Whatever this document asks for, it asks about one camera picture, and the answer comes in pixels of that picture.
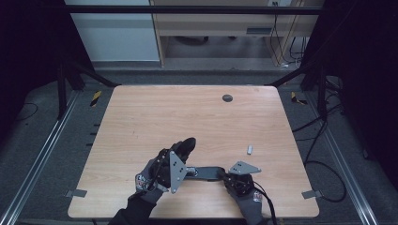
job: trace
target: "floor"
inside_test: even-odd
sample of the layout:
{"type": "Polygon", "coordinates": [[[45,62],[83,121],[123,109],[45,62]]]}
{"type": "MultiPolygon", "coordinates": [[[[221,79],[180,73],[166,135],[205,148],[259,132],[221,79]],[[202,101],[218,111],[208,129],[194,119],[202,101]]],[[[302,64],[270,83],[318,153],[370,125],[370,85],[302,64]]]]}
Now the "floor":
{"type": "MultiPolygon", "coordinates": [[[[299,52],[300,46],[297,41],[292,52],[299,52]]],[[[176,37],[171,41],[164,67],[104,69],[100,74],[123,84],[263,85],[281,78],[296,66],[296,58],[288,55],[286,60],[293,62],[288,64],[289,67],[274,67],[267,51],[258,51],[265,48],[262,39],[255,37],[210,37],[207,43],[202,43],[200,37],[176,37]],[[248,44],[252,48],[250,51],[243,48],[248,44]]],[[[316,92],[302,92],[299,88],[301,79],[302,76],[299,76],[278,88],[292,129],[317,117],[314,109],[316,92]],[[306,100],[308,104],[292,101],[292,92],[297,95],[297,100],[306,100]]],[[[27,177],[32,174],[29,173],[32,165],[38,165],[37,158],[43,153],[43,146],[47,144],[46,140],[57,123],[56,83],[49,83],[29,94],[26,98],[29,104],[21,111],[20,120],[14,123],[8,139],[0,143],[0,212],[5,215],[7,210],[14,209],[10,206],[16,205],[13,200],[23,194],[19,189],[25,184],[24,181],[33,184],[19,199],[19,206],[23,207],[14,211],[18,215],[17,224],[93,224],[91,219],[68,216],[70,198],[65,197],[65,192],[77,186],[91,143],[95,141],[93,133],[98,130],[97,124],[100,124],[113,89],[85,76],[84,80],[86,87],[83,92],[68,90],[69,99],[74,99],[74,108],[60,130],[57,142],[52,145],[49,154],[43,156],[45,160],[37,176],[27,177]],[[90,107],[92,97],[98,90],[102,91],[99,102],[96,107],[90,107]]],[[[347,196],[337,203],[318,198],[318,217],[280,218],[280,224],[398,224],[396,189],[376,161],[363,157],[360,142],[344,116],[344,108],[338,106],[339,96],[333,92],[328,92],[327,96],[328,108],[337,108],[330,112],[327,128],[315,143],[310,159],[327,164],[342,176],[347,196]]],[[[303,160],[320,128],[320,122],[316,122],[294,132],[303,160]]],[[[308,164],[306,169],[315,190],[321,190],[324,196],[331,199],[343,196],[344,188],[335,173],[316,163],[308,164]]],[[[106,221],[107,218],[97,219],[98,224],[106,221]]],[[[151,221],[152,224],[242,222],[235,219],[151,221]]]]}

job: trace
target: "black cable on floor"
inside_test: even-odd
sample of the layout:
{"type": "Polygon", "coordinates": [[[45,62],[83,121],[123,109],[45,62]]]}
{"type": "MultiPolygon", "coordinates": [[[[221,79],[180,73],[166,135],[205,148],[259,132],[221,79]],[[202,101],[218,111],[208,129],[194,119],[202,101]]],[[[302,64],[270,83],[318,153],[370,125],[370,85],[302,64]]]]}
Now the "black cable on floor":
{"type": "Polygon", "coordinates": [[[330,166],[328,166],[327,164],[325,164],[323,162],[315,161],[315,160],[309,160],[309,161],[307,161],[306,165],[311,164],[311,163],[324,166],[328,170],[330,170],[332,173],[334,173],[339,178],[340,183],[342,184],[342,187],[344,189],[342,197],[340,197],[338,199],[331,199],[331,198],[328,198],[328,197],[324,196],[323,194],[322,194],[321,198],[326,200],[326,201],[328,201],[328,202],[331,202],[331,203],[340,203],[340,202],[342,202],[345,199],[345,196],[347,195],[347,187],[345,186],[345,183],[343,181],[342,176],[340,176],[335,170],[333,170],[330,166]]]}
{"type": "Polygon", "coordinates": [[[24,103],[24,104],[25,105],[34,105],[34,106],[36,106],[36,109],[30,115],[28,115],[28,116],[26,116],[24,118],[17,118],[17,119],[15,119],[15,121],[22,121],[22,120],[28,119],[28,118],[32,117],[34,114],[36,114],[38,112],[38,105],[37,104],[29,103],[29,102],[24,103]]]}
{"type": "MultiPolygon", "coordinates": [[[[335,105],[334,107],[330,108],[330,109],[328,110],[328,115],[331,115],[332,113],[334,113],[334,110],[337,109],[338,107],[341,107],[341,106],[342,106],[341,104],[338,104],[338,105],[335,105]]],[[[304,125],[304,126],[302,126],[302,127],[299,127],[299,128],[297,128],[297,129],[294,129],[293,132],[296,132],[296,131],[302,130],[302,129],[304,129],[304,128],[307,128],[308,126],[312,125],[313,123],[315,123],[315,122],[318,121],[319,119],[321,119],[321,116],[315,118],[313,121],[310,121],[309,123],[307,123],[306,125],[304,125]]],[[[340,182],[341,182],[341,184],[342,184],[343,190],[344,190],[344,191],[343,191],[342,197],[339,198],[339,199],[332,199],[332,198],[326,197],[326,196],[324,196],[324,195],[322,194],[321,198],[324,199],[325,201],[328,201],[328,202],[331,202],[331,203],[336,203],[336,202],[337,202],[337,203],[340,203],[340,202],[342,202],[342,201],[345,199],[346,192],[347,192],[347,189],[346,189],[346,186],[345,186],[345,183],[344,183],[343,178],[342,178],[335,170],[333,170],[330,166],[328,166],[327,164],[325,164],[325,163],[323,163],[323,162],[320,162],[320,161],[316,161],[316,160],[309,160],[309,157],[310,157],[311,153],[312,153],[313,150],[314,150],[314,146],[315,146],[316,141],[317,141],[318,138],[321,136],[321,134],[326,130],[326,126],[327,126],[327,125],[328,125],[328,120],[325,120],[325,121],[322,123],[321,128],[320,128],[320,129],[318,130],[318,132],[316,133],[316,136],[313,138],[313,139],[314,139],[314,140],[313,140],[313,143],[311,144],[310,150],[308,151],[307,156],[305,157],[303,164],[304,164],[304,167],[305,167],[305,168],[307,167],[308,164],[311,164],[311,163],[324,166],[325,168],[327,168],[328,170],[330,170],[332,173],[334,173],[334,174],[339,178],[339,180],[340,180],[340,182]]]]}

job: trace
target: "metal frame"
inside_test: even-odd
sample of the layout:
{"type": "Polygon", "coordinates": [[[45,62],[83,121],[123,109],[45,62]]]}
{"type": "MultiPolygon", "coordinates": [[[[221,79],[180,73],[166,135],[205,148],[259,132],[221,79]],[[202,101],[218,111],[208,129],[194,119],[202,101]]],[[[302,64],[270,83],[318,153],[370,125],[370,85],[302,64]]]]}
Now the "metal frame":
{"type": "Polygon", "coordinates": [[[6,212],[1,216],[0,224],[2,225],[11,225],[14,224],[18,216],[23,210],[23,207],[29,198],[30,193],[32,192],[38,178],[40,177],[41,172],[43,171],[44,166],[47,163],[50,154],[52,153],[61,133],[64,129],[66,123],[68,122],[71,112],[76,103],[76,99],[80,95],[79,91],[73,91],[71,97],[69,98],[68,108],[65,112],[65,115],[61,118],[61,120],[56,121],[53,130],[51,131],[49,137],[47,138],[46,143],[40,150],[36,161],[31,167],[28,175],[25,177],[20,189],[15,195],[12,203],[8,206],[6,212]]]}
{"type": "Polygon", "coordinates": [[[45,10],[69,13],[157,13],[157,14],[278,14],[321,15],[333,10],[323,7],[228,7],[228,6],[44,6],[45,10]]]}
{"type": "MultiPolygon", "coordinates": [[[[309,100],[309,104],[311,105],[315,116],[316,117],[319,116],[318,110],[315,106],[316,100],[314,99],[314,97],[312,95],[306,94],[306,98],[309,100]]],[[[333,134],[331,133],[330,129],[328,129],[327,127],[325,130],[325,138],[331,157],[333,158],[336,167],[339,169],[341,175],[344,178],[348,194],[351,197],[352,203],[357,209],[358,215],[360,216],[360,220],[362,221],[363,224],[366,225],[377,225],[378,221],[375,217],[375,214],[371,206],[366,200],[366,197],[363,194],[357,179],[355,178],[347,162],[345,161],[339,145],[333,138],[333,134]]]]}

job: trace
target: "electrical wire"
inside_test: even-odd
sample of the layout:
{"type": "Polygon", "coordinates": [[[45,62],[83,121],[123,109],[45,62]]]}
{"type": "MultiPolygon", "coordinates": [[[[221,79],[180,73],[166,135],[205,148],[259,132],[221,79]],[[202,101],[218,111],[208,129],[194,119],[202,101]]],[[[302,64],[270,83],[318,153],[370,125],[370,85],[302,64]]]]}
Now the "electrical wire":
{"type": "Polygon", "coordinates": [[[297,39],[297,37],[293,37],[292,43],[290,44],[290,48],[289,48],[289,55],[290,55],[291,58],[294,58],[296,60],[296,63],[297,63],[297,62],[301,62],[302,58],[304,57],[305,48],[306,48],[306,45],[307,45],[307,38],[306,37],[302,38],[301,51],[300,52],[292,52],[293,45],[295,44],[296,39],[297,39]],[[293,54],[300,54],[301,57],[296,57],[293,54]]]}
{"type": "MultiPolygon", "coordinates": [[[[331,109],[329,109],[329,110],[328,110],[328,115],[334,113],[334,110],[337,109],[337,108],[340,107],[340,106],[341,106],[341,104],[338,104],[338,105],[332,107],[331,109]]],[[[303,126],[302,128],[306,128],[307,125],[313,124],[315,121],[319,120],[320,118],[321,118],[320,116],[317,117],[316,119],[314,119],[314,120],[311,121],[310,123],[306,124],[306,125],[303,126]]],[[[321,136],[321,134],[323,134],[323,133],[325,132],[327,125],[328,125],[328,121],[325,120],[325,121],[322,123],[321,128],[318,130],[316,136],[313,138],[314,140],[313,140],[313,142],[312,142],[312,144],[311,144],[310,150],[308,151],[308,153],[307,153],[307,155],[306,155],[306,157],[305,157],[305,159],[304,159],[303,165],[304,165],[305,168],[307,168],[307,165],[308,165],[308,164],[311,164],[311,163],[313,163],[313,164],[318,164],[318,165],[322,165],[322,166],[326,167],[328,170],[330,170],[332,173],[334,173],[334,174],[337,176],[337,178],[339,179],[339,181],[341,182],[342,187],[343,187],[343,195],[342,195],[342,197],[340,197],[339,199],[332,199],[332,198],[326,197],[326,196],[324,196],[324,195],[322,194],[322,197],[321,197],[321,198],[324,199],[325,201],[328,201],[328,202],[331,202],[331,203],[336,203],[336,202],[337,202],[337,203],[340,203],[340,202],[342,202],[342,201],[345,199],[346,192],[347,192],[345,183],[344,183],[344,181],[343,181],[343,178],[342,178],[335,170],[333,170],[330,166],[328,166],[327,164],[325,164],[325,163],[323,163],[323,162],[320,162],[320,161],[316,161],[316,160],[309,160],[310,155],[311,155],[311,153],[312,153],[313,150],[314,150],[314,146],[315,146],[316,141],[317,141],[318,138],[321,136]]]]}
{"type": "MultiPolygon", "coordinates": [[[[295,63],[294,61],[292,62],[292,61],[286,60],[286,59],[284,58],[284,56],[283,56],[282,44],[281,44],[281,41],[279,40],[278,30],[276,29],[276,22],[277,22],[277,20],[278,20],[278,15],[275,14],[275,20],[274,20],[274,25],[273,25],[273,29],[272,29],[272,32],[271,32],[271,36],[270,36],[270,39],[269,39],[269,45],[271,46],[271,49],[272,49],[272,52],[274,53],[274,55],[276,55],[276,52],[275,52],[275,50],[274,50],[274,48],[273,48],[273,46],[272,46],[273,33],[275,32],[276,39],[278,40],[278,44],[279,44],[279,50],[281,51],[282,59],[283,59],[287,64],[295,63]]],[[[275,56],[275,59],[276,59],[278,65],[280,65],[281,62],[279,61],[278,57],[275,56]]]]}
{"type": "MultiPolygon", "coordinates": [[[[337,105],[333,106],[332,108],[330,108],[330,109],[328,110],[328,113],[333,113],[333,111],[336,110],[336,109],[338,109],[339,107],[342,107],[342,104],[337,104],[337,105]]],[[[318,120],[320,120],[320,119],[322,119],[322,116],[318,116],[318,117],[316,117],[314,120],[308,122],[307,124],[305,124],[305,125],[303,125],[303,126],[301,126],[301,127],[298,127],[298,128],[293,129],[292,132],[293,132],[293,133],[294,133],[294,132],[298,132],[298,131],[300,131],[300,130],[302,130],[302,129],[304,129],[304,128],[307,128],[307,127],[309,127],[310,125],[314,124],[316,121],[318,121],[318,120]]]]}
{"type": "Polygon", "coordinates": [[[307,161],[307,165],[308,164],[312,164],[312,163],[326,167],[328,170],[330,170],[332,173],[334,173],[337,176],[337,178],[339,178],[340,182],[342,183],[342,187],[343,187],[343,195],[342,195],[342,197],[340,197],[338,199],[331,199],[331,198],[328,198],[328,197],[326,197],[325,195],[322,194],[321,198],[326,200],[326,201],[328,201],[328,202],[331,202],[331,203],[340,203],[340,202],[342,202],[345,199],[346,195],[347,195],[347,187],[345,186],[345,183],[343,181],[342,176],[339,175],[335,170],[333,170],[330,166],[328,166],[327,164],[325,164],[323,162],[315,161],[315,160],[308,160],[307,161]]]}
{"type": "Polygon", "coordinates": [[[17,118],[17,119],[15,119],[15,121],[22,121],[22,120],[28,119],[28,118],[32,117],[34,114],[36,114],[38,112],[38,105],[37,104],[30,103],[30,102],[27,102],[27,103],[24,103],[24,104],[25,105],[34,105],[36,107],[36,109],[30,115],[28,115],[28,116],[26,116],[24,118],[17,118]]]}
{"type": "Polygon", "coordinates": [[[304,141],[314,140],[315,138],[316,138],[316,137],[307,138],[307,139],[296,139],[295,141],[296,141],[296,142],[304,142],[304,141]]]}
{"type": "Polygon", "coordinates": [[[257,186],[259,186],[261,189],[254,187],[255,190],[257,190],[258,192],[260,192],[264,197],[266,197],[268,205],[269,205],[269,210],[271,211],[271,218],[272,218],[272,222],[274,225],[277,225],[278,222],[276,221],[276,216],[275,216],[275,209],[272,203],[272,200],[268,197],[266,191],[263,189],[263,187],[261,187],[261,185],[259,185],[257,182],[253,181],[257,186]]]}

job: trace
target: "white wall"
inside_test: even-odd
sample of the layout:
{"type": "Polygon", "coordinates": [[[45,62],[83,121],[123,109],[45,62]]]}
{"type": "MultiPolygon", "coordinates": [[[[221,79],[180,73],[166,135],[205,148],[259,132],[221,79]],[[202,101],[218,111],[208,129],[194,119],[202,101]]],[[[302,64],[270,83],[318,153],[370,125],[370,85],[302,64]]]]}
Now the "white wall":
{"type": "MultiPolygon", "coordinates": [[[[149,5],[148,0],[65,0],[67,5],[149,5]]],[[[150,14],[73,13],[93,62],[157,61],[159,54],[150,14]]]]}

